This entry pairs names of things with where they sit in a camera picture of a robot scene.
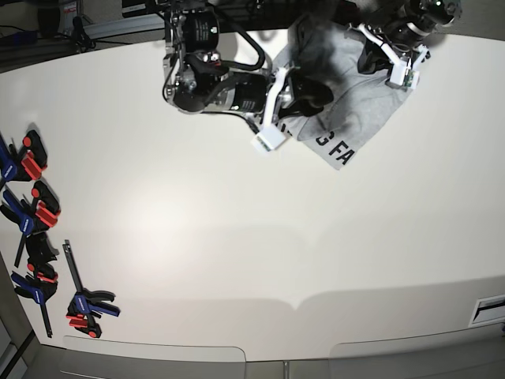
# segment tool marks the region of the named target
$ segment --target gray t-shirt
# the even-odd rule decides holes
[[[273,64],[274,68],[298,66],[333,91],[335,100],[323,112],[310,118],[284,118],[279,128],[337,170],[349,163],[411,92],[388,87],[385,69],[360,74],[357,61],[364,45],[359,32],[305,16],[290,28],[290,42]]]

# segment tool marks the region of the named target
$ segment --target black lettering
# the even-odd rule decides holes
[[[343,159],[342,165],[345,166],[346,163],[349,162],[349,159],[351,159],[353,157],[353,155],[354,155],[354,150],[349,150],[344,155],[337,158],[337,160]]]
[[[316,142],[319,146],[325,146],[325,144],[327,144],[330,140],[332,140],[334,136],[335,136],[335,133],[330,132],[330,134],[328,135],[328,138],[319,137],[316,139]]]
[[[330,155],[332,156],[336,152],[342,152],[342,150],[340,150],[340,148],[344,148],[344,150],[347,150],[349,148],[349,146],[347,146],[347,144],[344,141],[340,141],[339,144],[337,144],[333,148],[333,150],[330,151]]]

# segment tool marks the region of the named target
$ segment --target white table surface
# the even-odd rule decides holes
[[[274,57],[285,42],[277,32],[263,45]],[[20,144],[37,125],[62,206],[49,232],[61,254],[52,339],[21,299],[42,343],[84,336],[65,319],[65,239],[84,285],[117,295],[103,340],[239,347],[251,361],[465,328],[477,296],[499,295],[505,43],[448,36],[341,171],[296,141],[261,157],[240,120],[177,112],[161,96],[163,54],[143,43],[0,75],[2,134]],[[13,268],[21,234],[0,218],[0,236]],[[469,281],[478,290],[451,290],[458,300],[431,315],[443,288]],[[402,303],[389,295],[400,290]]]

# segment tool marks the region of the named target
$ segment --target blue clamp handle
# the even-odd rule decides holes
[[[13,272],[10,279],[12,279],[19,287],[30,292],[33,296],[33,300],[35,300],[37,304],[43,306],[46,303],[42,291],[39,288],[32,287],[23,276]]]
[[[105,313],[105,314],[110,314],[111,316],[119,316],[119,308],[116,306],[110,306],[109,304],[102,303],[101,305],[98,304],[91,304],[88,302],[86,299],[86,296],[84,295],[75,295],[74,296],[74,302],[76,303],[76,306],[78,310],[82,314],[90,314],[91,312],[98,312],[98,313]]]
[[[22,205],[17,201],[16,197],[8,189],[3,191],[3,198],[5,199],[7,205],[12,209],[16,216],[19,217],[19,230],[23,235],[29,236],[34,227],[33,218],[25,213]]]
[[[12,159],[9,153],[9,149],[7,148],[6,143],[4,142],[2,136],[0,135],[0,160],[2,161],[2,178],[6,182],[10,182],[17,175],[17,165],[16,162]]]

